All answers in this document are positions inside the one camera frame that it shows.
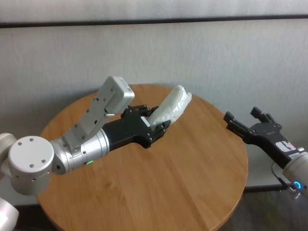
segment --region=white wall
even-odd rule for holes
[[[305,146],[307,23],[0,29],[0,133],[40,134],[61,109],[114,75],[128,83],[182,84],[247,125],[256,122],[249,113],[257,105],[283,125],[295,145]],[[248,151],[248,185],[276,183],[267,157],[258,148]],[[1,196],[14,203],[16,196],[5,187]]]

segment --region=metal cylinder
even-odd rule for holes
[[[59,175],[90,164],[109,152],[109,141],[102,129],[73,151],[63,139],[52,140],[51,144],[55,154],[52,171]]]
[[[11,183],[24,195],[43,192],[49,185],[53,147],[44,138],[27,136],[17,140],[9,151]]]

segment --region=wood grain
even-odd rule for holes
[[[132,85],[132,105],[159,105],[171,91]],[[44,129],[48,140],[73,126],[93,95],[65,108]],[[130,144],[63,176],[53,174],[38,201],[65,231],[217,230],[237,205],[247,178],[243,142],[203,99],[191,103],[149,149]]]

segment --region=white label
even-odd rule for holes
[[[289,157],[293,160],[293,159],[295,159],[298,155],[300,155],[300,154],[308,154],[307,152],[303,152],[303,153],[294,153],[294,154],[291,154],[291,155],[289,155]]]
[[[299,154],[301,154],[301,153],[294,153],[294,154],[289,155],[289,157],[293,160],[293,159],[296,158]]]
[[[294,151],[296,148],[287,141],[277,142],[276,146],[283,152]]]

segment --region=floor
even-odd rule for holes
[[[306,231],[307,213],[302,195],[293,200],[286,190],[245,193],[219,231]]]
[[[16,231],[56,230],[39,206],[20,206],[18,210],[20,218]],[[307,213],[308,199],[300,196],[293,200],[286,190],[247,192],[219,231],[306,231]]]

